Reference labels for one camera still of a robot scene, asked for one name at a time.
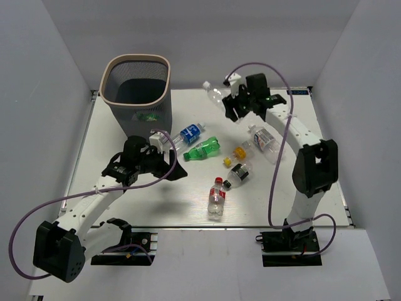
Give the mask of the large clear plastic bottle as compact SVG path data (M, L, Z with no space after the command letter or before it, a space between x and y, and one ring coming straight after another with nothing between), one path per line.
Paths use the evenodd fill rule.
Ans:
M206 91L210 101L224 114L225 117L227 117L226 108L224 106L223 100L226 97L231 97L231 94L225 90L216 88L208 81L205 81L202 84L202 87Z

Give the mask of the blue label plastic bottle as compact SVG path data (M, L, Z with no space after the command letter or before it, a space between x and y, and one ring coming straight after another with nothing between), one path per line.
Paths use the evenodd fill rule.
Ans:
M204 122L190 124L182 129L172 138L173 145L178 154L183 153L190 145L192 145L205 131L206 124Z

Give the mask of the green plastic bottle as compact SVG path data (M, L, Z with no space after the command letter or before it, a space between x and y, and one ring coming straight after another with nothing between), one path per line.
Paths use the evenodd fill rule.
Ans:
M208 158L212 153L220 149L220 144L217 137L213 136L207 140L198 143L189 151L183 154L185 161L199 161Z

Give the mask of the red cap clear bottle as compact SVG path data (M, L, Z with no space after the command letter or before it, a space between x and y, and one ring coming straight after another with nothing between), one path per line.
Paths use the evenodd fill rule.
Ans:
M221 220L224 212L224 203L226 200L226 192L222 186L222 178L217 177L214 185L209 190L209 203L207 213L209 219L213 221Z

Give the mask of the white label clear bottle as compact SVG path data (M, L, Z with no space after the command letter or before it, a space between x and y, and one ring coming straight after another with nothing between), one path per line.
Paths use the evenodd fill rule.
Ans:
M271 164L276 164L281 144L265 127L249 125L248 129L256 148Z

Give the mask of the yellow cap small bottle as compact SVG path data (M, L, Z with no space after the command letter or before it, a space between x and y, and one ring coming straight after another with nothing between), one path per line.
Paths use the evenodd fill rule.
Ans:
M237 146L232 153L223 159L226 167L231 167L237 163L242 163L254 157L254 147L250 140L245 140L241 145Z

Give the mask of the black label black cap bottle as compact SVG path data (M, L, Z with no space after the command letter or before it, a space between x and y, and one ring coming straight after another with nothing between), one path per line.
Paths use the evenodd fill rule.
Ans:
M234 189L253 177L253 165L250 162L236 164L227 174L222 186L226 190Z

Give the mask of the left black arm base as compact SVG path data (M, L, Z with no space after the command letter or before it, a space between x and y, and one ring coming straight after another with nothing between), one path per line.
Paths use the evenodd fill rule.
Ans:
M91 266L149 267L157 252L158 233L128 232L119 245L110 247L105 253L94 256Z

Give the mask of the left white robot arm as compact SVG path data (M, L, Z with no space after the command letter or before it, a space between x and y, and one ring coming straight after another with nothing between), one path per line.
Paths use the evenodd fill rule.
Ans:
M119 218L110 218L100 224L96 221L141 174L168 181L188 175L174 150L170 150L166 161L164 155L145 138L129 137L123 150L110 159L91 191L54 222L44 221L39 225L34 244L34 266L70 283L87 260L104 251L131 248L132 226L128 222Z

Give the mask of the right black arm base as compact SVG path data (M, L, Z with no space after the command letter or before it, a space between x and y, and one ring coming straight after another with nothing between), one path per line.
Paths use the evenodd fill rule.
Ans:
M263 267L322 266L318 238L313 227L299 233L291 228L260 232L255 240L261 244Z

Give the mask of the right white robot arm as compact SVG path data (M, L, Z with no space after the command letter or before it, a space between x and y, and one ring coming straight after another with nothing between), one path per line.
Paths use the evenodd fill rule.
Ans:
M283 234L284 245L297 250L312 230L320 200L338 180L337 143L323 140L308 130L294 114L294 100L272 95L264 74L241 78L233 73L226 77L224 85L231 90L222 100L227 118L236 122L253 112L272 126L296 155L292 172L296 195L282 229L287 229Z

